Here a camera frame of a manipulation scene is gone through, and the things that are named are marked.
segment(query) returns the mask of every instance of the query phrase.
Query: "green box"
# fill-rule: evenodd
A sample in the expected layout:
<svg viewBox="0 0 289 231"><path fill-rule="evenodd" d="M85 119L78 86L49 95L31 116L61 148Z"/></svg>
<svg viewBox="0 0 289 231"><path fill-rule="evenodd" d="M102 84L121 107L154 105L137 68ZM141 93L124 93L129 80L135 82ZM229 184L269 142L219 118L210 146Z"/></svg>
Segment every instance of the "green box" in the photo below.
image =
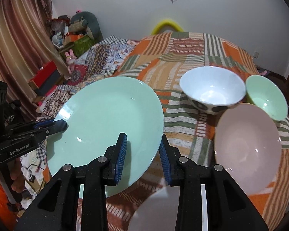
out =
<svg viewBox="0 0 289 231"><path fill-rule="evenodd" d="M73 50L74 55L79 58L83 53L85 53L89 48L91 48L97 41L91 39L88 35L81 37L79 40L74 41L63 47L59 53L66 59L65 52L68 52L70 49Z"/></svg>

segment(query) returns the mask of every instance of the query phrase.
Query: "striped curtain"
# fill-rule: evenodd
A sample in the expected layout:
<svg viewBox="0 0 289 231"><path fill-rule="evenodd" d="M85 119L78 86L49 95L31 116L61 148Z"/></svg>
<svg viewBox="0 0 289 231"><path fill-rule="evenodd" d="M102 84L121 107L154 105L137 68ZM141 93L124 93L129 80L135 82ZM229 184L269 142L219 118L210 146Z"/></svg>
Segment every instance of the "striped curtain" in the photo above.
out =
<svg viewBox="0 0 289 231"><path fill-rule="evenodd" d="M53 60L68 75L46 25L51 15L51 0L0 0L0 80L8 84L7 101L20 99L27 119L37 116L27 83L42 65Z"/></svg>

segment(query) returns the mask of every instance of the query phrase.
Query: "pink bowl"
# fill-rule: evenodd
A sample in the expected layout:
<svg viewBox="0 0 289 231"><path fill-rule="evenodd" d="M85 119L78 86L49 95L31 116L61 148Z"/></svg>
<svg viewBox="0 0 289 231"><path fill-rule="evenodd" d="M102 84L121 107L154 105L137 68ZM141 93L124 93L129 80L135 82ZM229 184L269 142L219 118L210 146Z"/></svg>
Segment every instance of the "pink bowl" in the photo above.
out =
<svg viewBox="0 0 289 231"><path fill-rule="evenodd" d="M281 159L275 123L252 104L226 110L216 127L215 157L247 195L258 193L273 180Z"/></svg>

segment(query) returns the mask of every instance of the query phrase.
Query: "metal screw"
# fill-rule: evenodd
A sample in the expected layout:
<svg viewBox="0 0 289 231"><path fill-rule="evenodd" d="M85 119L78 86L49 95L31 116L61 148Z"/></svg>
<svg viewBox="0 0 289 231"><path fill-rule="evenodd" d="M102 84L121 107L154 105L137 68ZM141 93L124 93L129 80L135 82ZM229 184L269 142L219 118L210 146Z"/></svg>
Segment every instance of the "metal screw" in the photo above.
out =
<svg viewBox="0 0 289 231"><path fill-rule="evenodd" d="M182 163L186 163L188 161L188 159L186 157L180 157L179 161Z"/></svg>
<svg viewBox="0 0 289 231"><path fill-rule="evenodd" d="M70 165L70 164L65 164L65 165L63 165L63 167L62 167L62 169L63 169L64 171L69 171L71 168L72 168L72 165Z"/></svg>
<svg viewBox="0 0 289 231"><path fill-rule="evenodd" d="M216 164L216 165L214 166L214 169L215 169L216 171L222 171L222 170L223 170L223 166L222 166L222 165L219 165L219 164Z"/></svg>
<svg viewBox="0 0 289 231"><path fill-rule="evenodd" d="M107 161L107 157L99 157L97 160L99 162L105 162L105 161Z"/></svg>

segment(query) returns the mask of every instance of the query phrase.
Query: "power outlet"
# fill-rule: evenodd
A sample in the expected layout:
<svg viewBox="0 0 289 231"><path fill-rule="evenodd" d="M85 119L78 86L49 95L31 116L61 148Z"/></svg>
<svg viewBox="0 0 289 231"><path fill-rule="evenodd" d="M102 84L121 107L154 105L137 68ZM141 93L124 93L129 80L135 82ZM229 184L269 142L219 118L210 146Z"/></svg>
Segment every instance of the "power outlet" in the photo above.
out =
<svg viewBox="0 0 289 231"><path fill-rule="evenodd" d="M258 58L258 56L259 56L259 52L255 51L253 56L254 56L254 58L256 58L256 59L257 59L257 58Z"/></svg>

